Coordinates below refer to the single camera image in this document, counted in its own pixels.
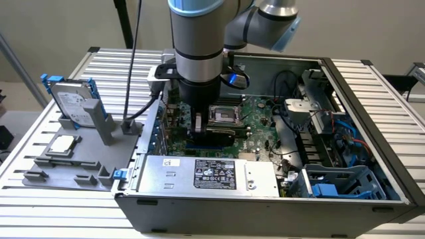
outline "black metal pole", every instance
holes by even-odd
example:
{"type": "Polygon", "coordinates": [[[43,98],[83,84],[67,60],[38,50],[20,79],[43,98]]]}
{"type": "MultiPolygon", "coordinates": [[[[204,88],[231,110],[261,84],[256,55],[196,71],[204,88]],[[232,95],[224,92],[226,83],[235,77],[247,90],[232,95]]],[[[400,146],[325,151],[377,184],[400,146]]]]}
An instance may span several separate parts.
{"type": "Polygon", "coordinates": [[[118,9],[118,13],[119,13],[123,36],[124,36],[124,41],[126,41],[126,47],[127,47],[127,49],[132,49],[132,47],[134,47],[134,33],[132,33],[131,20],[128,18],[126,0],[114,0],[114,4],[115,4],[115,8],[118,9]]]}

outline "sticker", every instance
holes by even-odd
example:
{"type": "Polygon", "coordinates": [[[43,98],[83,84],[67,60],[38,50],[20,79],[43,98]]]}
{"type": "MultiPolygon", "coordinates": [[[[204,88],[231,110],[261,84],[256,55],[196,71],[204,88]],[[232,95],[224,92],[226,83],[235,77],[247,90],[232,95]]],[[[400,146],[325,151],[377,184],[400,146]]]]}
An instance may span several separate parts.
{"type": "Polygon", "coordinates": [[[236,190],[235,161],[196,159],[194,186],[236,190]]]}
{"type": "Polygon", "coordinates": [[[58,92],[58,96],[71,120],[80,125],[95,126],[90,113],[83,109],[83,104],[86,102],[83,96],[68,92],[58,92]]]}
{"type": "Polygon", "coordinates": [[[164,167],[179,167],[180,166],[180,159],[179,158],[164,158],[163,166],[164,167]]]}

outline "gray parts tray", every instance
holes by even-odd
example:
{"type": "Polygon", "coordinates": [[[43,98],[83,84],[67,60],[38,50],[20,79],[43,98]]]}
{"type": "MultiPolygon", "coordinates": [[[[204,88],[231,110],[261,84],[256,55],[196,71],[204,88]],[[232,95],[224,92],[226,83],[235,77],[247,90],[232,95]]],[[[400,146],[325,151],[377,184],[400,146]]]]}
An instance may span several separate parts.
{"type": "Polygon", "coordinates": [[[62,128],[24,173],[24,185],[110,191],[114,171],[127,167],[139,135],[124,135],[116,123],[112,137],[111,145],[106,146],[95,128],[62,128]],[[68,140],[72,136],[74,142],[70,149],[58,153],[54,143],[62,136],[68,140]]]}

